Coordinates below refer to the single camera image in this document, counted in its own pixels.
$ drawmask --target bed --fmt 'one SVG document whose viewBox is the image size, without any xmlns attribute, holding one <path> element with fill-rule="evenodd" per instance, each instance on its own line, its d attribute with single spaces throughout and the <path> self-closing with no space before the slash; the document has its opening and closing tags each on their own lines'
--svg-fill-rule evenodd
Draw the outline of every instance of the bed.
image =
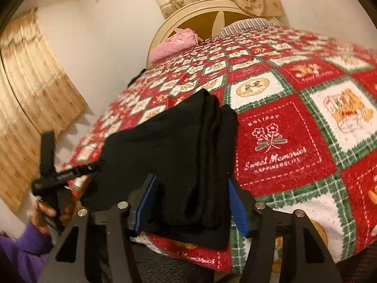
<svg viewBox="0 0 377 283">
<path fill-rule="evenodd" d="M 105 139 L 176 105 L 201 88 L 238 114 L 234 175 L 273 209 L 303 209 L 333 259 L 377 239 L 377 56 L 363 47 L 279 25 L 229 37 L 220 30 L 251 17 L 230 0 L 203 0 L 170 16 L 151 49 L 192 28 L 200 44 L 148 70 L 109 105 L 66 166 L 95 161 Z M 85 178 L 71 183 L 79 196 Z M 214 270 L 240 273 L 250 242 L 231 225 L 225 251 L 145 233 L 152 250 Z M 276 239 L 273 279 L 281 266 Z"/>
</svg>

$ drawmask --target bed frame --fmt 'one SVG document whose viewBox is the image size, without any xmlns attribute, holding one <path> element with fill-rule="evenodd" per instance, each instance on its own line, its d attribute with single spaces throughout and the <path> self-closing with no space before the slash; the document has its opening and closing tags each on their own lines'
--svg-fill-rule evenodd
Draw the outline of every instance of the bed frame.
<svg viewBox="0 0 377 283">
<path fill-rule="evenodd" d="M 158 44 L 181 30 L 194 30 L 199 42 L 220 34 L 221 29 L 235 21 L 256 16 L 240 9 L 232 0 L 200 0 L 177 10 L 157 31 L 148 51 L 147 69 L 152 67 L 149 53 Z M 275 17 L 265 18 L 282 25 Z"/>
</svg>

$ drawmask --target metal screw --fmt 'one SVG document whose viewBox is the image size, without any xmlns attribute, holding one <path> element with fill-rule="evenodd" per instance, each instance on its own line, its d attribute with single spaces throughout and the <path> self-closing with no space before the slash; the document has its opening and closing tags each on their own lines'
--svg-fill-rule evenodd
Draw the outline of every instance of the metal screw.
<svg viewBox="0 0 377 283">
<path fill-rule="evenodd" d="M 128 207 L 128 203 L 126 201 L 122 201 L 118 203 L 118 208 L 125 209 Z"/>
<path fill-rule="evenodd" d="M 257 202 L 255 203 L 256 209 L 265 209 L 266 205 L 263 202 Z"/>
<path fill-rule="evenodd" d="M 86 209 L 81 209 L 77 212 L 77 214 L 80 216 L 80 217 L 84 217 L 86 214 L 88 213 L 88 211 Z"/>
<path fill-rule="evenodd" d="M 305 217 L 305 212 L 301 209 L 295 210 L 295 214 L 297 217 Z"/>
</svg>

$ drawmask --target white wall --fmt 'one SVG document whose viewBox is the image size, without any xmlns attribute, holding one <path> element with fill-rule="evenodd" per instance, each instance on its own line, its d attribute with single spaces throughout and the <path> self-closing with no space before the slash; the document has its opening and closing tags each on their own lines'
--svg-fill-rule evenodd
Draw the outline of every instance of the white wall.
<svg viewBox="0 0 377 283">
<path fill-rule="evenodd" d="M 55 57 L 90 107 L 57 141 L 58 167 L 145 68 L 149 45 L 164 19 L 154 0 L 72 0 L 39 7 L 38 18 Z M 31 204 L 28 194 L 16 217 L 0 200 L 0 230 L 19 236 Z"/>
<path fill-rule="evenodd" d="M 284 24 L 377 49 L 377 29 L 357 0 L 281 0 Z"/>
<path fill-rule="evenodd" d="M 145 68 L 150 43 L 164 22 L 155 0 L 80 0 L 80 7 L 111 46 L 127 80 Z"/>
</svg>

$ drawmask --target pink pillow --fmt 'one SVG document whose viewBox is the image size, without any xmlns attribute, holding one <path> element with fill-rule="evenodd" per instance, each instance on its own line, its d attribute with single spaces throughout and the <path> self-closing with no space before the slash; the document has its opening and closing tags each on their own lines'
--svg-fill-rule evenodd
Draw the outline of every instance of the pink pillow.
<svg viewBox="0 0 377 283">
<path fill-rule="evenodd" d="M 185 29 L 169 37 L 152 49 L 149 54 L 149 61 L 152 64 L 157 64 L 173 54 L 192 48 L 196 45 L 197 34 L 192 29 Z"/>
</svg>

